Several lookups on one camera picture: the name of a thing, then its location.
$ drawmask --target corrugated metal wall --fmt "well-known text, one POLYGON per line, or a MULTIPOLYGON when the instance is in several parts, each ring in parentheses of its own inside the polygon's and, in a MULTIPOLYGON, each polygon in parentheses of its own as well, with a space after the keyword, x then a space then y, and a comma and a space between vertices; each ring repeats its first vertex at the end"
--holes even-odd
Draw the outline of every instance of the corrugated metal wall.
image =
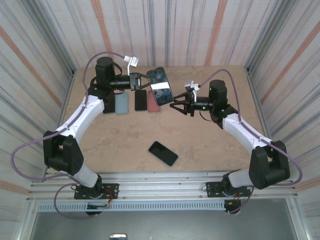
POLYGON ((72 62, 95 53, 140 66, 244 65, 277 0, 36 0, 72 62))
MULTIPOLYGON (((320 238, 320 1, 292 0, 248 66, 275 140, 303 168, 296 186, 314 239, 320 238)), ((297 169, 291 164, 297 176, 297 169)))
MULTIPOLYGON (((0 239, 12 239, 30 182, 10 165, 19 145, 57 127, 71 79, 68 69, 44 29, 24 1, 0 3, 0 239)), ((41 176, 45 165, 42 144, 16 154, 19 169, 41 176)))

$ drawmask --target wooden table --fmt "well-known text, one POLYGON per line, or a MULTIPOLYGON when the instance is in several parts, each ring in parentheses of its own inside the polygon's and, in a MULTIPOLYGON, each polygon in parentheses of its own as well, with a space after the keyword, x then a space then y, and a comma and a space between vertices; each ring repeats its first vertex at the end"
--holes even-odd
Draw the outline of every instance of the wooden table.
MULTIPOLYGON (((145 74, 153 68, 137 67, 134 71, 145 74)), ((221 68, 226 68, 233 75, 242 116, 262 133, 243 66, 174 66, 164 69, 173 95, 176 96, 185 91, 185 81, 194 80, 195 83, 201 84, 221 68)), ((76 73, 65 120, 77 109, 84 97, 81 83, 83 71, 84 69, 81 68, 76 73)), ((95 75, 95 69, 90 68, 86 75, 88 85, 95 75)), ((225 81, 228 101, 237 108, 229 76, 220 72, 214 79, 225 81)), ((200 89, 198 96, 206 97, 208 92, 209 84, 200 89)), ((215 123, 203 120, 198 112, 194 117, 185 116, 170 108, 168 104, 161 107, 161 112, 136 112, 134 92, 128 90, 128 93, 129 114, 100 114, 83 135, 80 148, 85 163, 93 171, 219 171, 249 166, 250 154, 245 148, 215 123), (166 166, 148 152, 148 148, 154 141, 159 141, 178 154, 179 157, 174 166, 166 166)), ((208 112, 202 113, 209 119, 208 112)))

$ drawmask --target light blue phone case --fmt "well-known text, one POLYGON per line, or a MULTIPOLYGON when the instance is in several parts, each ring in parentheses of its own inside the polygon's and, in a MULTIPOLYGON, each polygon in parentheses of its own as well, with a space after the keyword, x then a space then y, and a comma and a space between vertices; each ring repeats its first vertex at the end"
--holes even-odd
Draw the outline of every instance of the light blue phone case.
POLYGON ((115 113, 116 114, 129 113, 129 95, 127 92, 115 95, 115 113))

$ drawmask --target pink phone case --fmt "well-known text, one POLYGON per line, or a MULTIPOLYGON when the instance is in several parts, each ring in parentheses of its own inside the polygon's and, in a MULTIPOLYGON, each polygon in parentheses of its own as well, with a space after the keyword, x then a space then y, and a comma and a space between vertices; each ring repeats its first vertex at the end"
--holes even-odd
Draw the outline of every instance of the pink phone case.
POLYGON ((151 113, 160 112, 160 107, 157 105, 155 96, 151 90, 148 91, 147 111, 151 113))

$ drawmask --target black smartphone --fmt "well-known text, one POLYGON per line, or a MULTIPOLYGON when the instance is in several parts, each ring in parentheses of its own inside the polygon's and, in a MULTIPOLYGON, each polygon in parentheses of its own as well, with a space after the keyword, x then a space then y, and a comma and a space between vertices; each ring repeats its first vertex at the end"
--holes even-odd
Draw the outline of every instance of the black smartphone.
POLYGON ((154 99, 158 106, 169 104, 174 101, 174 96, 172 94, 169 81, 163 67, 157 67, 150 71, 146 72, 146 75, 150 78, 156 79, 154 82, 153 79, 148 79, 150 88, 154 95, 154 99))
POLYGON ((134 110, 147 110, 147 90, 135 90, 134 92, 134 110))
POLYGON ((163 146, 158 141, 155 141, 151 145, 148 151, 149 153, 154 155, 157 159, 167 164, 169 167, 172 167, 175 164, 176 160, 178 159, 177 154, 175 154, 173 151, 163 146))

